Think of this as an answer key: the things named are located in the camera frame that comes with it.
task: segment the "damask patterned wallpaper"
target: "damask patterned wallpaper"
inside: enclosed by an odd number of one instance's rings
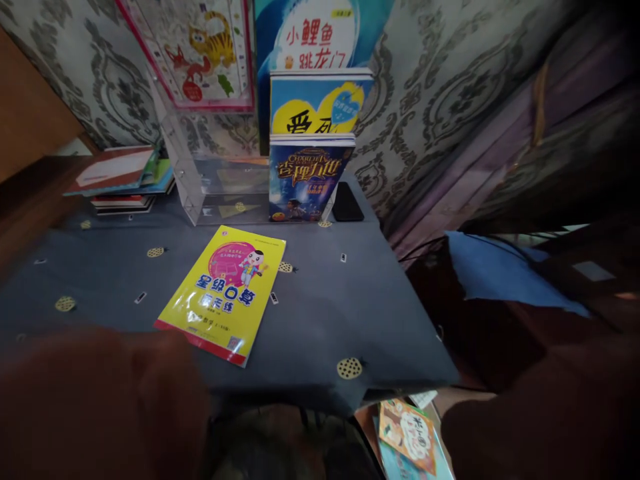
[[[377,78],[350,164],[380,216],[527,76],[574,3],[396,0],[371,60]],[[157,138],[144,55],[113,0],[0,0],[0,23],[98,146]],[[257,148],[250,118],[183,125],[194,151]],[[212,128],[225,130],[225,145]]]

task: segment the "cartoon boy illustration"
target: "cartoon boy illustration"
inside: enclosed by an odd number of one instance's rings
[[[253,278],[253,274],[257,273],[260,277],[262,277],[262,273],[258,270],[259,266],[264,262],[265,254],[262,253],[262,250],[254,250],[247,257],[242,260],[242,263],[238,265],[242,268],[242,275],[240,275],[240,280],[245,284],[246,288],[249,288],[249,282]]]
[[[304,214],[307,212],[300,206],[300,201],[296,199],[291,199],[287,202],[287,208],[291,212],[289,219],[290,220],[302,220]]]

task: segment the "tiger illustration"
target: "tiger illustration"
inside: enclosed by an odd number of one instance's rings
[[[205,30],[189,26],[189,44],[196,52],[209,58],[211,70],[220,65],[220,62],[225,68],[229,68],[232,63],[235,63],[235,52],[233,50],[229,22],[227,22],[224,15],[216,11],[205,13],[205,22],[214,18],[222,20],[222,24],[225,27],[224,31],[209,35]]]

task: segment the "smartphone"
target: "smartphone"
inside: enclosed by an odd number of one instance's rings
[[[336,221],[362,221],[365,219],[360,206],[347,182],[339,182],[333,202],[333,216]]]

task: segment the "pink circle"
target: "pink circle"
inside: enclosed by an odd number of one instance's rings
[[[224,278],[227,285],[240,287],[242,267],[240,264],[254,251],[252,244],[247,242],[225,243],[218,248],[209,259],[209,274],[212,278]]]

